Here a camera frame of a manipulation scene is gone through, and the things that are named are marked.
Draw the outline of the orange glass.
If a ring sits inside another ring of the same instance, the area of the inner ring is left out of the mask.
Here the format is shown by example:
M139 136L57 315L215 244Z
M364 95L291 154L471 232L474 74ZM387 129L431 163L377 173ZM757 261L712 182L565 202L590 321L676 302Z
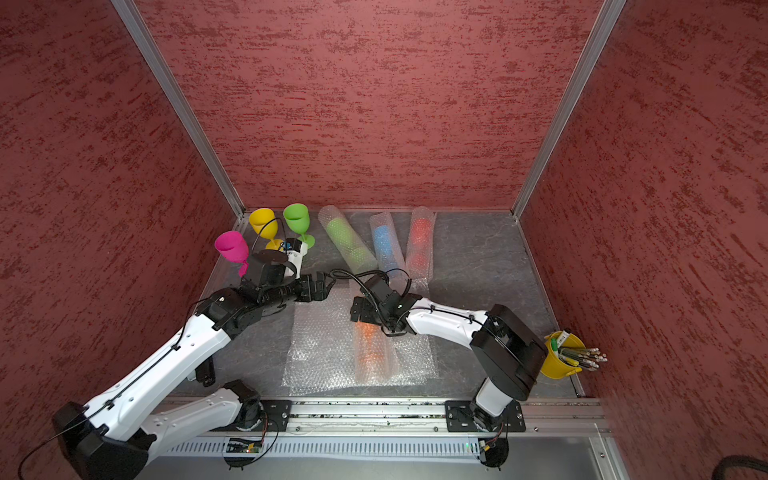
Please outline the orange glass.
M389 383L399 371L390 339L369 323L357 323L354 332L355 381L363 386Z

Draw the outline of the bright green wine glass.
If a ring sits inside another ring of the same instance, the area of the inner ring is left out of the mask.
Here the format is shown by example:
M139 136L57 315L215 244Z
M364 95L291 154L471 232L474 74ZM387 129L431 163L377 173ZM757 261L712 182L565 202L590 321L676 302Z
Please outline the bright green wine glass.
M309 209L302 203L294 203L283 210L286 225L297 235L297 238L311 249L315 245L315 238L308 234L310 228Z

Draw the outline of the yellow glass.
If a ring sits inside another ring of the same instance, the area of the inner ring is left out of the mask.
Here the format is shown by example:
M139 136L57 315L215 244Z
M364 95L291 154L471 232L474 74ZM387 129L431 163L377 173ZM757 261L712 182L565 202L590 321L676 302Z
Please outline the yellow glass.
M266 241L266 250L285 251L284 241L278 238L283 222L270 208L254 210L248 218L257 237Z

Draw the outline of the pink glass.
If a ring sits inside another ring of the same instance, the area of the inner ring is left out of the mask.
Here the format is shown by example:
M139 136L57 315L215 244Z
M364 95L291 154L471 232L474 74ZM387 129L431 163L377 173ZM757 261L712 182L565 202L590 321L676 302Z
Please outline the pink glass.
M241 233L237 231L222 233L216 238L214 247L226 260L239 266L238 275L240 277L246 275L250 250Z

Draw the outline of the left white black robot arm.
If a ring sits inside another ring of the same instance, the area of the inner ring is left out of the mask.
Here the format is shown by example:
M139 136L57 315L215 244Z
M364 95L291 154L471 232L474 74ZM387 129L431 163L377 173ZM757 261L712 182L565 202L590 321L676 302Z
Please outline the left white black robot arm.
M160 454L225 426L265 434L260 394L241 380L166 413L156 407L187 376L259 322L266 309L325 300L335 282L301 271L300 254L273 254L259 274L196 303L181 330L142 364L85 404L69 402L53 417L64 458L82 479L134 479Z

